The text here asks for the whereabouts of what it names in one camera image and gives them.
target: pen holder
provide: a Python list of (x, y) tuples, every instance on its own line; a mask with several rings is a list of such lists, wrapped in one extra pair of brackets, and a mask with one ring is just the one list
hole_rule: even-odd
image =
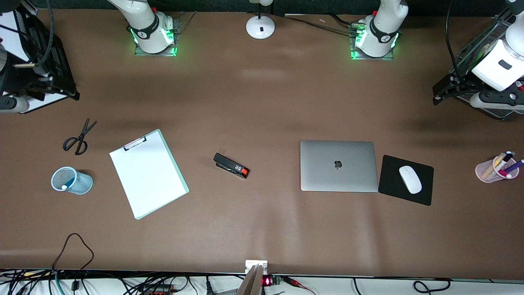
[(51, 177), (51, 186), (59, 192), (83, 195), (93, 186), (93, 178), (72, 167), (62, 167)]
[[(519, 175), (518, 168), (508, 173), (511, 175), (511, 178), (506, 178), (502, 176), (500, 173), (498, 173), (498, 171), (495, 171), (495, 161), (497, 160), (497, 158), (498, 156), (494, 158), (493, 160), (489, 160), (487, 162), (477, 165), (477, 167), (475, 168), (475, 173), (477, 174), (478, 179), (480, 179), (482, 182), (485, 182), (485, 183), (492, 183), (492, 182), (499, 181), (499, 180), (513, 179), (517, 177), (517, 175)], [(515, 163), (516, 163), (515, 160), (509, 159), (508, 163), (504, 164), (501, 170), (504, 170)], [(488, 174), (486, 178), (482, 178), (482, 175), (487, 170), (490, 170), (490, 173)]]

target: yellow marker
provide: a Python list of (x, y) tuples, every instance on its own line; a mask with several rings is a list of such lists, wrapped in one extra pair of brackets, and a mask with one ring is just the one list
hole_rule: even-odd
[(484, 172), (484, 174), (482, 174), (482, 179), (486, 179), (486, 177), (488, 177), (489, 174), (493, 171), (493, 166), (496, 167), (502, 161), (502, 159), (504, 159), (505, 156), (506, 156), (506, 153), (500, 154), (497, 157), (497, 159), (495, 159), (495, 165), (490, 165), (489, 168)]

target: blue marker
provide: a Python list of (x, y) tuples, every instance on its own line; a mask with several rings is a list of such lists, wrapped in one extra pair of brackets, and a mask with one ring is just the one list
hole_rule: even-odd
[(510, 167), (506, 168), (504, 171), (506, 173), (510, 173), (511, 171), (517, 169), (518, 167), (521, 167), (522, 165), (524, 165), (524, 159), (523, 160), (520, 160), (518, 161), (517, 163), (511, 165)]
[(62, 185), (62, 189), (68, 189), (71, 184), (73, 184), (74, 178), (71, 178), (68, 182)]

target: white round device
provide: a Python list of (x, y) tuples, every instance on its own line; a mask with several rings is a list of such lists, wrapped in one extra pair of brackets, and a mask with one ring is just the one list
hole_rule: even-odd
[(247, 21), (246, 31), (255, 39), (266, 39), (275, 32), (275, 23), (265, 15), (262, 15), (260, 18), (254, 16)]

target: purple marker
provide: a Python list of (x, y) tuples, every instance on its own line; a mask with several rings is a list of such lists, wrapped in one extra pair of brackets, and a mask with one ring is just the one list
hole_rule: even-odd
[(510, 173), (511, 171), (517, 169), (518, 167), (521, 167), (522, 165), (524, 165), (524, 159), (518, 161), (517, 163), (515, 163), (513, 165), (511, 165), (510, 167), (506, 168), (504, 171), (506, 171), (506, 173)]

